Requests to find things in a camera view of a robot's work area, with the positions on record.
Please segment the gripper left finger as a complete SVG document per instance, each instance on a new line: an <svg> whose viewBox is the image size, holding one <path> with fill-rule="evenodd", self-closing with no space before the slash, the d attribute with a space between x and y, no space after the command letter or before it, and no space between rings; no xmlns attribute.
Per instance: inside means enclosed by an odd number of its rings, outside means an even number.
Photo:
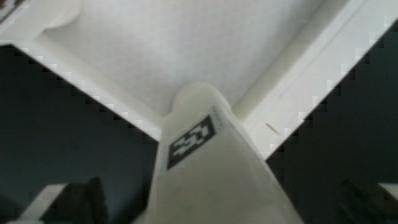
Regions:
<svg viewBox="0 0 398 224"><path fill-rule="evenodd" d="M48 185L15 224L111 224L100 178Z"/></svg>

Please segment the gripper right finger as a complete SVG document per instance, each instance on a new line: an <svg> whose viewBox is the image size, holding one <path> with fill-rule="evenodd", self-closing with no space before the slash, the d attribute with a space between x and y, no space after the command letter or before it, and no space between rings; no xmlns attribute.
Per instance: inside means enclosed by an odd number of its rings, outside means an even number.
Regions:
<svg viewBox="0 0 398 224"><path fill-rule="evenodd" d="M398 224L398 183L342 183L338 224Z"/></svg>

